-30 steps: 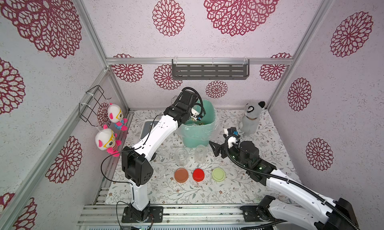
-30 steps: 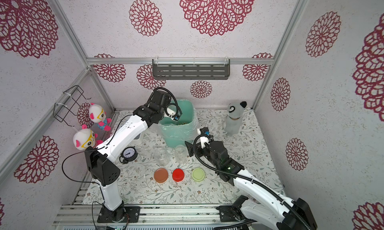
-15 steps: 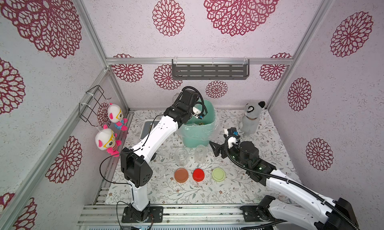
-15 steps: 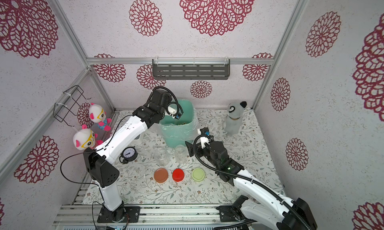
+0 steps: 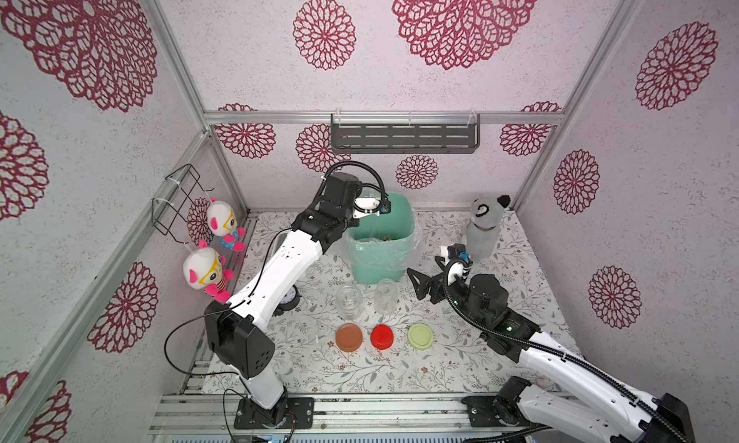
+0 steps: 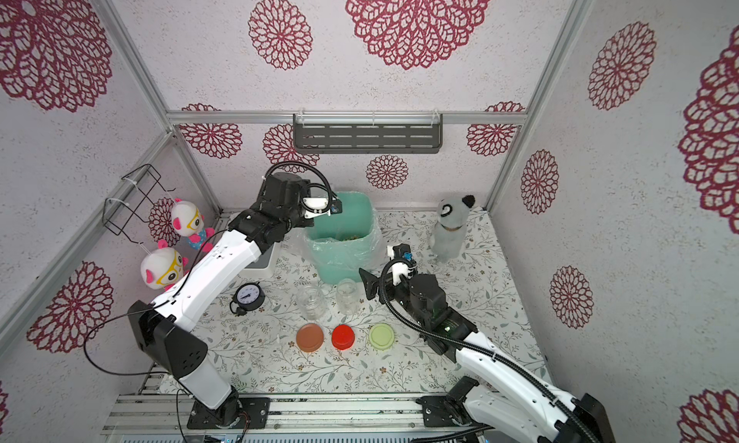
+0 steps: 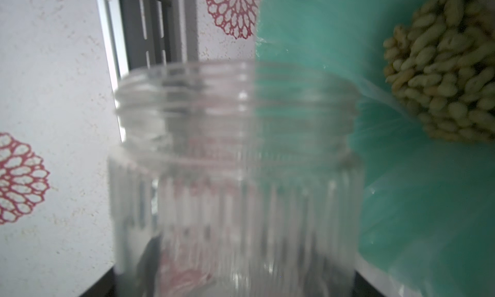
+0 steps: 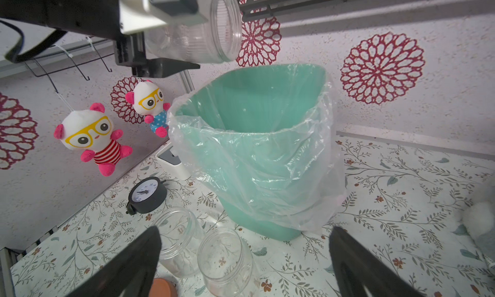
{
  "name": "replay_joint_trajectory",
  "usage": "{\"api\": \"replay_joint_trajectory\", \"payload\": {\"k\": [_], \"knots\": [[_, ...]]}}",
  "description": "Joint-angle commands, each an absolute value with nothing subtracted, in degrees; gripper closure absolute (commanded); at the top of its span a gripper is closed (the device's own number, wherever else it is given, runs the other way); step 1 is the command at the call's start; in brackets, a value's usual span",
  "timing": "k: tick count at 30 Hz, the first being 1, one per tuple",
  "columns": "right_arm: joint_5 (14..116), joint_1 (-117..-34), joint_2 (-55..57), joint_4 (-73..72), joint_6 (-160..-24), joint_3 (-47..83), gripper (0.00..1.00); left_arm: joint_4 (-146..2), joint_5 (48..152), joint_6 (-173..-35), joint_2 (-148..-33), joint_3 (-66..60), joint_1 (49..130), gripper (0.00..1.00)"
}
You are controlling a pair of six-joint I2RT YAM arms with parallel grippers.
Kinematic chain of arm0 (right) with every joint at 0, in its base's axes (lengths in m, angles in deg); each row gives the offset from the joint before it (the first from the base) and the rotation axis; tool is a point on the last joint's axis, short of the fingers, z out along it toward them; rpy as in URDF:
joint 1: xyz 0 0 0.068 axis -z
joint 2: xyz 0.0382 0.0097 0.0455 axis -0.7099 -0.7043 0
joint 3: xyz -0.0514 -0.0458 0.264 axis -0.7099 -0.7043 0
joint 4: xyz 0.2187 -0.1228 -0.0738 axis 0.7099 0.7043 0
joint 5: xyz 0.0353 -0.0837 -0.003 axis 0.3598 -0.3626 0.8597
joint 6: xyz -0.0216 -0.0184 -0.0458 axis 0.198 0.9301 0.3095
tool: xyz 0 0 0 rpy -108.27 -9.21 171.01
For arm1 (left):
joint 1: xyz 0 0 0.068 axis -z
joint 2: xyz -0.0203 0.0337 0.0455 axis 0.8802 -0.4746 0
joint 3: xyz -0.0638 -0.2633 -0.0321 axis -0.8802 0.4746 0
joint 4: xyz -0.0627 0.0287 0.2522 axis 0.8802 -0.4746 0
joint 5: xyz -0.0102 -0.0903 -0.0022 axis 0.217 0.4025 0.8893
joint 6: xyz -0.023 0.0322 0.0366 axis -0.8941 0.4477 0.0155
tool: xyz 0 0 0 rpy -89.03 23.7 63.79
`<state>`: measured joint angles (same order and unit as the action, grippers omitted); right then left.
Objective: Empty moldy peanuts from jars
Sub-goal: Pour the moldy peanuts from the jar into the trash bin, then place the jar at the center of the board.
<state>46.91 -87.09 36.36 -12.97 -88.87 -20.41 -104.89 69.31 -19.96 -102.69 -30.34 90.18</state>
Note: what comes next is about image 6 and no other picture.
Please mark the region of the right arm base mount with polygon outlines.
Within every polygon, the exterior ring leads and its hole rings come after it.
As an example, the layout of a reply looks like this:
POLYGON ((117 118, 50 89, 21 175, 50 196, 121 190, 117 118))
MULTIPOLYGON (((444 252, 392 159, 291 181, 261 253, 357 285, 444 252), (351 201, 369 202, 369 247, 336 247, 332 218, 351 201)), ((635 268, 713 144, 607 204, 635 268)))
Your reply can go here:
POLYGON ((494 429, 492 424, 478 421, 466 408, 473 402, 473 398, 483 397, 490 391, 489 387, 482 385, 477 379, 464 376, 445 395, 423 395, 415 403, 421 406, 423 423, 427 428, 485 425, 494 429))

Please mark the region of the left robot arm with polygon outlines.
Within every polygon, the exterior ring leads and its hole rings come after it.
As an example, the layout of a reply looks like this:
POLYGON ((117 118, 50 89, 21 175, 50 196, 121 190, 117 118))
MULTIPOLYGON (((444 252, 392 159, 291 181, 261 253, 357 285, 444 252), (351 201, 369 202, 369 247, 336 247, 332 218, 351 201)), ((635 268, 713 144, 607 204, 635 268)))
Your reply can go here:
POLYGON ((229 223, 184 281, 149 304, 132 304, 127 313, 137 346, 224 422, 234 420, 239 394, 219 375, 206 343, 192 330, 227 285, 292 229, 312 227, 315 218, 341 211, 326 177, 313 182, 283 168, 268 169, 254 204, 229 223))

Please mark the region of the brown jar lid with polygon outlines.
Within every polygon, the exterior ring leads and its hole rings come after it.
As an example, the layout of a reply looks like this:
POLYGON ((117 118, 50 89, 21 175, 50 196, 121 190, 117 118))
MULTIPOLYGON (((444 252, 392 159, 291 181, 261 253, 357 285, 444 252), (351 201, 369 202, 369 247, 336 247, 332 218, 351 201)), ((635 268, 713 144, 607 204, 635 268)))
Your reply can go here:
POLYGON ((296 334, 296 346, 304 353, 313 353, 324 342, 323 328, 315 323, 302 326, 296 334))

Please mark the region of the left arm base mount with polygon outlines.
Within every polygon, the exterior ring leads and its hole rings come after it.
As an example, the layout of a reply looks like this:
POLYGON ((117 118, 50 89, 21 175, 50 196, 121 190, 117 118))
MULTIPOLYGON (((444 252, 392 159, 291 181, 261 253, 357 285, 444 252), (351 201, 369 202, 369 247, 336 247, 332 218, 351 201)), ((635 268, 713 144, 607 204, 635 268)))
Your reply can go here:
POLYGON ((262 430, 267 425, 270 408, 271 400, 265 397, 231 397, 216 410, 195 400, 186 428, 192 431, 262 430))

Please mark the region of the red jar lid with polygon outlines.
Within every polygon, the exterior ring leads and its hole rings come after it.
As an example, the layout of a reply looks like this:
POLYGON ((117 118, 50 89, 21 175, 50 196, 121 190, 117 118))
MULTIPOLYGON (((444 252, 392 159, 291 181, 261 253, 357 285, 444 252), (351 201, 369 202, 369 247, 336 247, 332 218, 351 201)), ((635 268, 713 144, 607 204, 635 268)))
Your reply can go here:
POLYGON ((338 325, 331 333, 331 343, 339 351, 351 348, 356 340, 352 327, 346 324, 338 325))

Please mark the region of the red lidded peanut jar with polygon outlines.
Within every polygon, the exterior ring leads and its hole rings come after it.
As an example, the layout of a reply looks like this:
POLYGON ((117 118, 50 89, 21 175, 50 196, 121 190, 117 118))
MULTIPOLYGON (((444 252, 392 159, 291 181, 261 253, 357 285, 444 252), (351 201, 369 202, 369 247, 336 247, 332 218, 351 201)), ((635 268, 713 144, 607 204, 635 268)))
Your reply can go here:
POLYGON ((351 315, 360 308, 361 289, 353 279, 343 279, 336 286, 336 304, 342 314, 351 315))

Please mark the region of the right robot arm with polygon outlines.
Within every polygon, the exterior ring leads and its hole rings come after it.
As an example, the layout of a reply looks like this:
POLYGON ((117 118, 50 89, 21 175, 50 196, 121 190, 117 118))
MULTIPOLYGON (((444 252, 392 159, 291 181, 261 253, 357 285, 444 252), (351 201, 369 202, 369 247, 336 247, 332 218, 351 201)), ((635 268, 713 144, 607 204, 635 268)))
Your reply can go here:
POLYGON ((368 299, 377 299, 464 376, 434 412, 462 426, 500 431, 517 442, 612 442, 604 406, 575 398, 535 377, 452 308, 437 278, 399 260, 375 276, 359 272, 368 299))

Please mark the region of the green jar lid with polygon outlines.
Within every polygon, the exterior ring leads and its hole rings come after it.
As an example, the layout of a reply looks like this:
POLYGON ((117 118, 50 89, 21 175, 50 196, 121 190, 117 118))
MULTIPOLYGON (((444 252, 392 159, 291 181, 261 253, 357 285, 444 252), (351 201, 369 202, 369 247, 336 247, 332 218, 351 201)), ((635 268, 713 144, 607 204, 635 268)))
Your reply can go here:
POLYGON ((376 324, 369 331, 369 344, 379 352, 384 352, 392 348, 395 341, 395 331, 388 324, 376 324))

